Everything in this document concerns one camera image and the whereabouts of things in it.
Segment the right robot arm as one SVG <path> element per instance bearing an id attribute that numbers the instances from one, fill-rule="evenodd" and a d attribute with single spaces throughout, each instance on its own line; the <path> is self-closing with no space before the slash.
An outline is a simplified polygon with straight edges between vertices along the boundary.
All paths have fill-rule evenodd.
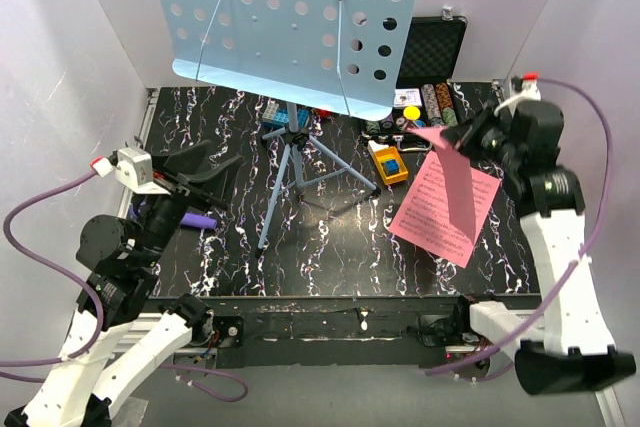
<path id="1" fill-rule="evenodd" d="M 453 334 L 469 345 L 490 340 L 530 395 L 596 392 L 636 373 L 633 354 L 616 347 L 595 293 L 580 183 L 557 162 L 563 129 L 557 105 L 523 100 L 513 113 L 486 108 L 441 133 L 464 157 L 501 167 L 541 296 L 525 321 L 497 300 L 465 297 Z"/>

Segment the pink sheet music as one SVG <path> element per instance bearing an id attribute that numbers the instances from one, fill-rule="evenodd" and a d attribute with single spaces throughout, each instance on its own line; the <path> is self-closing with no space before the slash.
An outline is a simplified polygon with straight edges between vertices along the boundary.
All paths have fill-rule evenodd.
<path id="1" fill-rule="evenodd" d="M 449 223 L 447 194 L 436 152 L 424 160 L 401 203 L 389 231 L 425 251 L 465 268 L 497 194 L 500 180 L 472 168 L 477 231 L 466 238 Z"/>
<path id="2" fill-rule="evenodd" d="M 447 194 L 449 223 L 466 238 L 474 240 L 477 231 L 472 168 L 468 158 L 460 154 L 445 138 L 444 127 L 412 128 L 410 133 L 430 142 L 442 167 Z"/>

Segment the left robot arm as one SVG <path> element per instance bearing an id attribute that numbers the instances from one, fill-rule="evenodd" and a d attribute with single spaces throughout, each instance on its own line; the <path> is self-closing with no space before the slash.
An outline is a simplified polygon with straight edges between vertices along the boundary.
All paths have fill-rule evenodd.
<path id="1" fill-rule="evenodd" d="M 190 210 L 225 209 L 240 156 L 207 167 L 211 143 L 152 155 L 124 147 L 90 165 L 91 177 L 113 176 L 134 196 L 129 215 L 98 215 L 83 227 L 76 258 L 90 274 L 60 353 L 8 426 L 108 426 L 131 393 L 186 346 L 213 353 L 241 342 L 243 320 L 217 316 L 202 299 L 172 301 L 150 330 L 123 354 L 117 347 L 139 321 L 156 283 L 155 267 Z"/>

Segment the purple toy microphone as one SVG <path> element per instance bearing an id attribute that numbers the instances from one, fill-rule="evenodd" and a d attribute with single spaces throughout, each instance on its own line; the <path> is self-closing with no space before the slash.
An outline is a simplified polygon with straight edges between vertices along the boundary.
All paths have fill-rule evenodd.
<path id="1" fill-rule="evenodd" d="M 205 215 L 186 213 L 180 224 L 182 227 L 186 228 L 215 230 L 217 227 L 217 220 Z"/>

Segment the light blue music stand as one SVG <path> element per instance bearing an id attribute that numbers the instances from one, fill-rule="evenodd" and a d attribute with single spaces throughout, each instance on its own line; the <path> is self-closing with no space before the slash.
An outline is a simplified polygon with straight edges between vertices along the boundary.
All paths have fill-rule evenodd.
<path id="1" fill-rule="evenodd" d="M 415 0 L 160 0 L 173 72 L 363 120 L 392 109 Z"/>

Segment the black microphone stand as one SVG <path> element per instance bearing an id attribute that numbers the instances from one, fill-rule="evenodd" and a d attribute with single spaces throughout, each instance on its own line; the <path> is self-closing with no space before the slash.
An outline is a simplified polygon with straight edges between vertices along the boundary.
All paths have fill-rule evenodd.
<path id="1" fill-rule="evenodd" d="M 129 158 L 132 162 L 143 162 L 149 157 L 149 153 L 143 148 L 142 141 L 139 137 L 134 136 L 131 144 L 125 143 L 123 149 L 124 156 Z"/>

